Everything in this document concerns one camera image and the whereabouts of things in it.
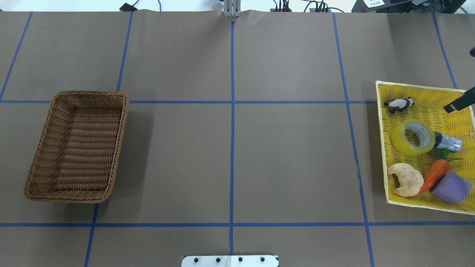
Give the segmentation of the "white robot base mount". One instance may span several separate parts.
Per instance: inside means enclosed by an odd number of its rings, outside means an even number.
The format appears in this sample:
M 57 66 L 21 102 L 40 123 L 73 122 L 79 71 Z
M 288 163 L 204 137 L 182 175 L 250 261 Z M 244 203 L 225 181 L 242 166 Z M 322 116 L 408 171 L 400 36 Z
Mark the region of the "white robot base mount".
M 273 255 L 186 256 L 182 267 L 278 267 L 279 257 Z

